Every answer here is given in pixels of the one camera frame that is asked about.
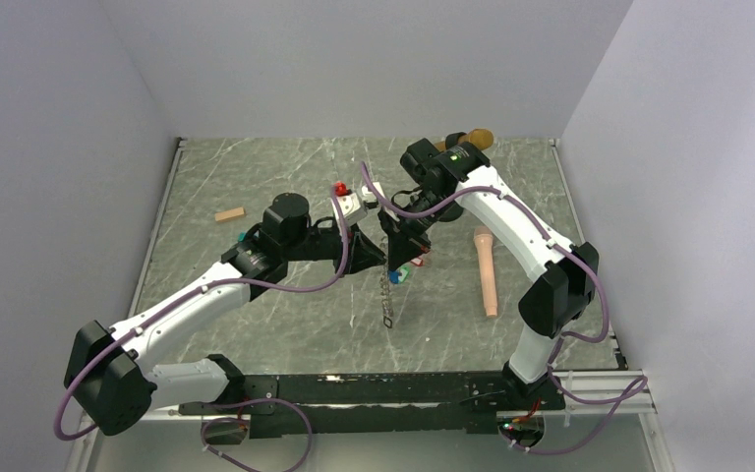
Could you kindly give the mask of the black base frame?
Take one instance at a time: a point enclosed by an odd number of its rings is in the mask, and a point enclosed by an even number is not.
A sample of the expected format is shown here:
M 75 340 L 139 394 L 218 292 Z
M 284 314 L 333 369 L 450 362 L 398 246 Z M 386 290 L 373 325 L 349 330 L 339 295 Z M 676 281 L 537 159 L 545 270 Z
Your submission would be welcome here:
M 509 417 L 561 411 L 548 380 L 522 387 L 501 371 L 247 376 L 240 393 L 213 404 L 187 402 L 183 416 L 231 416 L 241 409 L 253 439 L 316 434 L 463 431 L 494 434 Z

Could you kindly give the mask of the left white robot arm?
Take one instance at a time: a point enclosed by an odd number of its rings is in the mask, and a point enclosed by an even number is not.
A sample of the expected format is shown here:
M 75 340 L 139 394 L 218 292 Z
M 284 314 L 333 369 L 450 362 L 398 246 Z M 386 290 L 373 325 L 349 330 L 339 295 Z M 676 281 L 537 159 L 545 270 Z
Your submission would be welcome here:
M 346 274 L 383 265 L 384 251 L 358 226 L 378 207 L 378 197 L 335 186 L 331 203 L 331 216 L 312 221 L 305 197 L 280 194 L 259 223 L 186 287 L 111 326 L 83 325 L 71 348 L 60 405 L 76 400 L 92 427 L 106 436 L 125 432 L 153 409 L 175 404 L 200 401 L 220 413 L 235 410 L 245 376 L 225 356 L 171 365 L 162 360 L 175 344 L 266 291 L 295 292 L 282 283 L 292 262 L 332 263 L 331 279 L 318 290 Z

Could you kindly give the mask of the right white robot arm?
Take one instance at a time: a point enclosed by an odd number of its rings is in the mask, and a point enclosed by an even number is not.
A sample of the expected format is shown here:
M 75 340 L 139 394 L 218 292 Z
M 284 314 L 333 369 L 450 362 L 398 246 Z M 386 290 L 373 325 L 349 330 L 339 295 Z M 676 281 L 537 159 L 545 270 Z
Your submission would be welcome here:
M 389 214 L 381 225 L 389 238 L 388 262 L 397 267 L 430 247 L 426 233 L 455 208 L 477 217 L 513 255 L 532 282 L 518 303 L 524 327 L 505 368 L 504 399 L 529 407 L 559 351 L 563 331 L 579 318 L 598 291 L 599 254 L 588 242 L 574 244 L 552 229 L 507 186 L 481 147 L 461 134 L 436 146 L 421 139 L 400 164 L 416 183 L 415 196 L 396 206 L 377 189 L 368 169 L 366 187 Z

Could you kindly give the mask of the tan wooden block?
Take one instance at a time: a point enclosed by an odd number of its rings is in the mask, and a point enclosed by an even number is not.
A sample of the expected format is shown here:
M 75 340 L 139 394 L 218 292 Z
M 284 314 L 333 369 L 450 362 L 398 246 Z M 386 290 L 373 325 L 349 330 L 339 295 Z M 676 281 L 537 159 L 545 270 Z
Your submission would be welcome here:
M 242 207 L 234 207 L 228 210 L 217 212 L 214 215 L 214 220 L 216 223 L 225 223 L 229 221 L 233 221 L 236 219 L 241 219 L 246 216 L 246 210 Z

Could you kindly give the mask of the pink wooden cylinder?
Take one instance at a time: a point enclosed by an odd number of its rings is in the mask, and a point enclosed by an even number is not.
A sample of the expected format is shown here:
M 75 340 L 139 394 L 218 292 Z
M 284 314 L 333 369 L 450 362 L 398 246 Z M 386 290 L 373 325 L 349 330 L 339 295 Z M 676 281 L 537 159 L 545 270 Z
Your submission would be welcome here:
M 498 301 L 493 258 L 494 236 L 488 227 L 479 226 L 474 231 L 473 241 L 478 257 L 484 310 L 488 318 L 496 318 Z

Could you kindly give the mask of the green key tag with key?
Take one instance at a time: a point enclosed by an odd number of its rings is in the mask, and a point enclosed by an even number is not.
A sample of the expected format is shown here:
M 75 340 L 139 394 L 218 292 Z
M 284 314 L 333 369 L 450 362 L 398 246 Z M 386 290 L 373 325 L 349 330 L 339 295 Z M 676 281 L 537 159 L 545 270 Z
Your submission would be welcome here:
M 410 275 L 410 273 L 411 273 L 411 268 L 408 265 L 403 265 L 398 270 L 398 280 L 400 282 L 404 282 L 408 278 L 408 276 Z

